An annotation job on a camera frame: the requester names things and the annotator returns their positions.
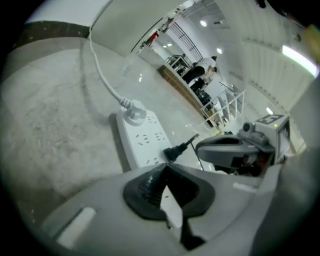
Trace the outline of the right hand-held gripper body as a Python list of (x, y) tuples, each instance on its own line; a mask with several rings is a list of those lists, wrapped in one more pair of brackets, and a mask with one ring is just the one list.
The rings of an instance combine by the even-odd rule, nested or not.
[(266, 115), (252, 123), (255, 123), (255, 132), (247, 134), (243, 132), (242, 128), (238, 135), (256, 146), (260, 151), (270, 153), (270, 164), (277, 164), (290, 148), (289, 116), (281, 114)]

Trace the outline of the long ceiling light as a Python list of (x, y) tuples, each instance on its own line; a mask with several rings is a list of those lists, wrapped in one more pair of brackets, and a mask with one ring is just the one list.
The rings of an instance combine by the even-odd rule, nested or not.
[(314, 78), (316, 78), (320, 72), (319, 67), (310, 59), (303, 56), (299, 52), (294, 49), (283, 45), (282, 46), (282, 54), (292, 61), (296, 62), (300, 66), (302, 66), (305, 70), (307, 70)]

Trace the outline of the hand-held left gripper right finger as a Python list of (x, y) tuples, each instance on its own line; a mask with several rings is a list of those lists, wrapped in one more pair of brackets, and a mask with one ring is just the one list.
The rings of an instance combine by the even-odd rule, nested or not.
[(184, 256), (250, 256), (255, 236), (271, 205), (280, 165), (270, 167), (263, 178), (232, 176), (188, 168), (191, 175), (207, 181), (214, 201), (201, 216), (183, 225), (183, 210), (172, 188), (166, 188), (166, 215), (175, 239), (188, 230), (197, 246)]

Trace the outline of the white metal shelf rack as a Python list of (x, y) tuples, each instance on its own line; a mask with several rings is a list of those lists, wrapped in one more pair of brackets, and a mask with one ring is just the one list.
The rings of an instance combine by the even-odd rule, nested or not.
[(223, 129), (231, 121), (243, 115), (246, 90), (224, 90), (200, 108), (204, 120), (211, 128)]

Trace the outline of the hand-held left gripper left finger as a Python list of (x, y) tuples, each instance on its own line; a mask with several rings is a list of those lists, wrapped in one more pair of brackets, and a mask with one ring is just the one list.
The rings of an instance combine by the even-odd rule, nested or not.
[(91, 184), (56, 208), (44, 220), (42, 230), (72, 255), (183, 255), (185, 248), (165, 221), (141, 218), (123, 198), (127, 182), (159, 167), (148, 166)]

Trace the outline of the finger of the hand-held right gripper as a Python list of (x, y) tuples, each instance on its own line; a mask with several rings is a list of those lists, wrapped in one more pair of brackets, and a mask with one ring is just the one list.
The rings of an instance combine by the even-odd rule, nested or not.
[(196, 150), (256, 150), (257, 147), (237, 136), (215, 136), (200, 141)]
[(240, 168), (251, 156), (255, 161), (258, 152), (252, 145), (202, 145), (196, 149), (201, 160), (224, 168)]

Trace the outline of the wooden floor platform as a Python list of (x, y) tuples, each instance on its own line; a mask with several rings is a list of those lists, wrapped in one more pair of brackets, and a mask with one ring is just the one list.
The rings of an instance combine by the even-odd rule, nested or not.
[(156, 70), (165, 81), (167, 81), (185, 100), (188, 101), (188, 103), (205, 119), (211, 128), (218, 128), (217, 119), (215, 117), (210, 118), (213, 114), (213, 110), (204, 109), (205, 105), (176, 71), (167, 65), (161, 65)]

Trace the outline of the white power strip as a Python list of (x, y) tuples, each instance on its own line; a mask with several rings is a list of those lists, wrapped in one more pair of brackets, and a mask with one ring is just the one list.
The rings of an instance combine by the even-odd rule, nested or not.
[(125, 119), (126, 112), (116, 115), (116, 123), (126, 159), (132, 170), (167, 162), (164, 150), (172, 144), (156, 114), (146, 111), (146, 118), (139, 126), (131, 125)]

